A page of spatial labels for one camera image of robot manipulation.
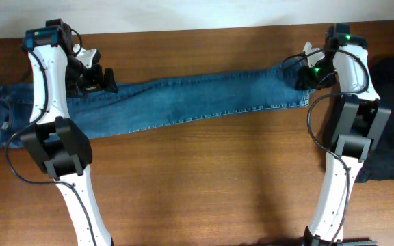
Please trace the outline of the blue denim jeans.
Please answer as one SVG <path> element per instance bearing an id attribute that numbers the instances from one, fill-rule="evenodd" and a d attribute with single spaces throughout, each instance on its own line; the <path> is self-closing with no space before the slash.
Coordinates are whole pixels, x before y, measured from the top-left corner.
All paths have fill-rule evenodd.
<path id="1" fill-rule="evenodd" d="M 71 120 L 90 139 L 184 122 L 265 110 L 306 107 L 312 90 L 299 90 L 296 64 L 265 70 L 206 74 L 120 84 L 118 93 L 69 98 Z M 33 86 L 0 86 L 0 148 L 29 122 Z"/>

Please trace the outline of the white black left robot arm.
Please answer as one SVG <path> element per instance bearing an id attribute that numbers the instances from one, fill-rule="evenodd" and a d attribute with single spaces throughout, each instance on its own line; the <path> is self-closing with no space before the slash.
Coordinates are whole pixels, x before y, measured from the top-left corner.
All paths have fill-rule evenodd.
<path id="1" fill-rule="evenodd" d="M 31 62 L 34 103 L 29 124 L 18 133 L 39 169 L 62 194 L 78 245 L 113 245 L 92 188 L 93 155 L 88 137 L 71 120 L 68 98 L 118 92 L 111 68 L 98 50 L 73 43 L 76 31 L 61 19 L 26 31 L 23 48 Z"/>

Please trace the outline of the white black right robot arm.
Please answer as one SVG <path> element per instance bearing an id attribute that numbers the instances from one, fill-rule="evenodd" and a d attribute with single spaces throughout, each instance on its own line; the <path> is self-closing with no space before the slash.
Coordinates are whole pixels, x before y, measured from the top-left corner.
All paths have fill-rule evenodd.
<path id="1" fill-rule="evenodd" d="M 343 224 L 356 177 L 391 115 L 375 91 L 367 65 L 367 41 L 336 23 L 326 32 L 322 49 L 306 43 L 305 65 L 298 71 L 297 89 L 321 90 L 339 85 L 321 141 L 326 171 L 316 211 L 306 226 L 303 245 L 345 245 Z"/>

